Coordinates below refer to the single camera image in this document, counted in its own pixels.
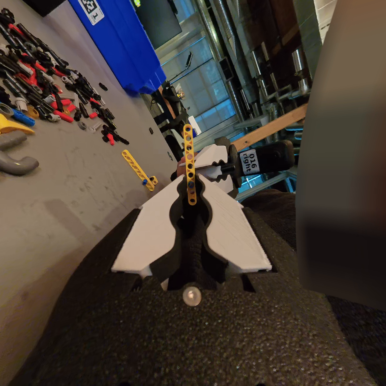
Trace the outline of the black cardboard box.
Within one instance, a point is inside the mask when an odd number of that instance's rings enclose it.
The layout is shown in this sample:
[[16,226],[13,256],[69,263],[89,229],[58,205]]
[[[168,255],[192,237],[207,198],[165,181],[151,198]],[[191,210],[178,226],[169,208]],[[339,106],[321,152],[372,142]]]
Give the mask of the black cardboard box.
[[65,0],[23,0],[25,4],[32,8],[41,17],[46,17]]

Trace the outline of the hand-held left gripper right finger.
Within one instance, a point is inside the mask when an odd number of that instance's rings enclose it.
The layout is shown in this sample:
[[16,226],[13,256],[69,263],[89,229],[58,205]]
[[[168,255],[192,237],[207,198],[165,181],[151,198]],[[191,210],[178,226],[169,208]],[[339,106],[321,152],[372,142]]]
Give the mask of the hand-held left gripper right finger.
[[204,270],[218,283],[230,276],[272,271],[244,207],[203,175],[197,175],[197,182],[201,183],[200,199],[208,214],[202,241]]

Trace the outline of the pile of black red pins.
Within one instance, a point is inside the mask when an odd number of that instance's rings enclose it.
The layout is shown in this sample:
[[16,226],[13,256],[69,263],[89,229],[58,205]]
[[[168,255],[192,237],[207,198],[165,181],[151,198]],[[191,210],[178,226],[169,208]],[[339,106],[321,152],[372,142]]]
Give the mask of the pile of black red pins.
[[1,110],[3,115],[33,127],[37,119],[51,123],[75,122],[82,130],[100,130],[110,145],[129,141],[117,133],[113,113],[90,82],[69,68],[40,38],[34,36],[14,14],[2,8]]

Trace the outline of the blue storage bin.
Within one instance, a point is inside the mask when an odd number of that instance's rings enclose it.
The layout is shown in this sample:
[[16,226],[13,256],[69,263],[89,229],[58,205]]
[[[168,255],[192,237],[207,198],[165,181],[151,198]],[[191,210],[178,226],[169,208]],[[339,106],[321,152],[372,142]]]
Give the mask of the blue storage bin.
[[159,89],[166,75],[131,1],[69,3],[127,94]]

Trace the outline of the black computer monitor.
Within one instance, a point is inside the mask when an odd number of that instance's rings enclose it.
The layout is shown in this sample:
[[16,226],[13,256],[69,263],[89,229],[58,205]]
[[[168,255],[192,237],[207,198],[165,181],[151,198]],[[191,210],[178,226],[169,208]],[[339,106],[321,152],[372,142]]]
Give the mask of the black computer monitor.
[[173,0],[134,0],[132,3],[154,49],[182,32]]

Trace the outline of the wooden post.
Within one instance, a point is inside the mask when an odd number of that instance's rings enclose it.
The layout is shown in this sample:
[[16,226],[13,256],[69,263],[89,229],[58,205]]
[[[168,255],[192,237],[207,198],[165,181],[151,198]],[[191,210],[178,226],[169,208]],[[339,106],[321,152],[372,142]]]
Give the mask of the wooden post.
[[306,116],[308,103],[290,111],[287,114],[267,123],[266,125],[246,134],[233,142],[232,145],[236,147],[237,151],[241,151],[277,132],[280,130],[303,120]]

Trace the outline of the grey elbow pipe piece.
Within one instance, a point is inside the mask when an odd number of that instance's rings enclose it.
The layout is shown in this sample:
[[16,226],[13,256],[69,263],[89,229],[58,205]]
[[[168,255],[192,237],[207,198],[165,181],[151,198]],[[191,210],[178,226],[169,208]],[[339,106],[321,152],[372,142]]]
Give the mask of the grey elbow pipe piece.
[[3,152],[0,154],[0,171],[10,175],[24,176],[34,171],[38,166],[39,162],[29,156],[15,160]]

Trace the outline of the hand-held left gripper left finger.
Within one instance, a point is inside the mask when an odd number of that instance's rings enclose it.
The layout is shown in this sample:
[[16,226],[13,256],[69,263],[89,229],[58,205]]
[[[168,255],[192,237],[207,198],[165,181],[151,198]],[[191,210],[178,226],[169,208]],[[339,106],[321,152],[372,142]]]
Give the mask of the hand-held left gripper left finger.
[[140,212],[121,248],[112,272],[154,276],[150,268],[158,258],[169,252],[175,244],[176,230],[170,220],[172,204],[179,198],[179,176],[140,207]]

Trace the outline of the round silver ventilation duct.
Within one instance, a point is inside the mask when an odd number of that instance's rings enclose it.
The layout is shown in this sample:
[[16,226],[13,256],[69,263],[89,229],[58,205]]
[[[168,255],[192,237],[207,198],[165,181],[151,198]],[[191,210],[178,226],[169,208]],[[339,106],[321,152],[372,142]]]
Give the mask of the round silver ventilation duct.
[[209,39],[211,52],[215,59],[216,66],[220,71],[220,76],[224,81],[226,91],[228,92],[236,116],[239,121],[245,121],[247,118],[247,111],[240,92],[241,84],[231,60],[230,51],[225,44],[214,9],[210,1],[207,0],[194,0],[193,3],[199,13],[206,36]]

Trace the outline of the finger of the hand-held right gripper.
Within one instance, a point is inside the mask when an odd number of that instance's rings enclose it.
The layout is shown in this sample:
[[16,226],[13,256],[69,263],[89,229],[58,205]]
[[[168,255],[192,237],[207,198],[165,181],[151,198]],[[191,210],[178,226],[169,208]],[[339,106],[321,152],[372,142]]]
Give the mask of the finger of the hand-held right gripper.
[[222,165],[228,162],[228,151],[227,147],[222,145],[218,146],[212,144],[204,147],[195,156],[195,168],[202,169],[205,167],[211,167],[213,165]]
[[217,186],[229,196],[235,198],[238,194],[234,185],[232,174],[221,170],[221,167],[205,167],[199,169],[199,175]]

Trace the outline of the long yellow toy beam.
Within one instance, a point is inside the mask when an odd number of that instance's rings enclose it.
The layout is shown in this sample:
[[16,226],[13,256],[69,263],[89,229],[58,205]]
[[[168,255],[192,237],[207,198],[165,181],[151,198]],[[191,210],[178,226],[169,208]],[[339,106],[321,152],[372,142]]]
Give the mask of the long yellow toy beam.
[[153,192],[155,189],[155,186],[149,181],[150,176],[143,171],[143,169],[139,166],[139,164],[131,155],[131,153],[128,152],[128,150],[123,150],[121,154],[124,157],[124,159],[128,162],[128,164],[131,166],[131,168],[134,170],[134,172],[137,174],[137,176],[141,179],[141,181],[143,181],[144,179],[147,179],[147,185],[145,185],[145,187],[147,187],[147,189],[150,192]]
[[[187,181],[187,198],[188,203],[196,205],[196,183],[195,183],[195,153],[193,148],[193,128],[190,124],[183,127],[184,148],[186,157],[186,181]],[[193,181],[195,186],[193,189],[188,188],[188,182]]]

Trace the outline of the person's dark knit sweater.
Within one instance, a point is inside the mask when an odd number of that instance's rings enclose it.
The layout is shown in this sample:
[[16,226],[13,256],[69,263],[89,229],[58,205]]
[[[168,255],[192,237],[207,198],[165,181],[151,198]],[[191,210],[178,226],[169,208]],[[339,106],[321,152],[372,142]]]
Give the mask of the person's dark knit sweater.
[[[295,194],[275,189],[257,192],[242,202],[258,214],[297,252]],[[377,385],[386,385],[386,312],[327,296],[346,341]]]

